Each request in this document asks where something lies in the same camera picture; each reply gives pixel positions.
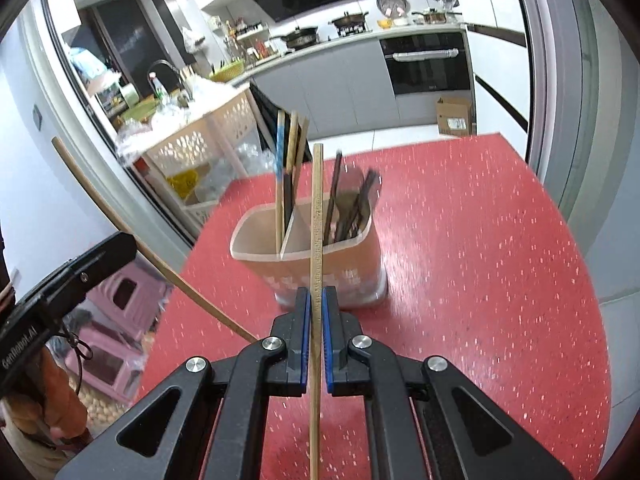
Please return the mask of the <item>person's left hand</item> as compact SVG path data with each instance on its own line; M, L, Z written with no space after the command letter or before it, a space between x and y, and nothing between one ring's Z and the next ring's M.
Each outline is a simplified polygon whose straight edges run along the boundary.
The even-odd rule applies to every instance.
M1 459L21 467L54 467L93 441L88 412L70 378L42 349L28 369L33 392L10 393L2 401Z

